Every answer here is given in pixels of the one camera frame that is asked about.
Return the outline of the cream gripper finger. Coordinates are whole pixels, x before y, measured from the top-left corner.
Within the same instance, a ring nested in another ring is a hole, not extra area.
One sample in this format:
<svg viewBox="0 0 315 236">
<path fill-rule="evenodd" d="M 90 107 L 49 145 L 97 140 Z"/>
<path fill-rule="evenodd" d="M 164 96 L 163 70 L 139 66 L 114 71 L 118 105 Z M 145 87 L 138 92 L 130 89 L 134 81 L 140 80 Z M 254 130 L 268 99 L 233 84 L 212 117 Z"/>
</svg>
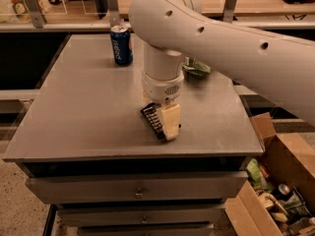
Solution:
<svg viewBox="0 0 315 236">
<path fill-rule="evenodd" d="M 162 130 L 168 141 L 175 139 L 179 134 L 180 111 L 178 103 L 164 105 L 159 111 Z"/>
</svg>

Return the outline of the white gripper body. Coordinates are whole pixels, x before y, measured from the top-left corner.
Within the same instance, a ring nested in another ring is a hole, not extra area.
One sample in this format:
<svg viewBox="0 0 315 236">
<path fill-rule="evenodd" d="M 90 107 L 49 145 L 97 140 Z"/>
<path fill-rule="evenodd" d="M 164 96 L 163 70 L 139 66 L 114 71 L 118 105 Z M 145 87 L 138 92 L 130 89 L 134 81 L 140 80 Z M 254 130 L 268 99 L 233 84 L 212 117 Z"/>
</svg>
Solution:
<svg viewBox="0 0 315 236">
<path fill-rule="evenodd" d="M 152 102 L 165 103 L 174 100 L 180 94 L 183 85 L 184 75 L 182 72 L 175 79 L 159 81 L 151 78 L 145 72 L 142 73 L 142 87 L 144 93 Z"/>
</svg>

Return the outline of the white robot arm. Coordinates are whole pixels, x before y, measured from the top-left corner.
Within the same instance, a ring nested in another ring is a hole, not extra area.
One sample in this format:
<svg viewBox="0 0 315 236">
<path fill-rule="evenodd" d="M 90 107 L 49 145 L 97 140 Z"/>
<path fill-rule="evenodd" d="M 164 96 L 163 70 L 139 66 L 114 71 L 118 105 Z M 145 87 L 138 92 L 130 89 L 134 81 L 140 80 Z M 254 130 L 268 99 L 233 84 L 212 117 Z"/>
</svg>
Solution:
<svg viewBox="0 0 315 236">
<path fill-rule="evenodd" d="M 315 44 L 211 20 L 200 0 L 133 0 L 129 21 L 147 44 L 193 57 L 315 126 Z"/>
</svg>

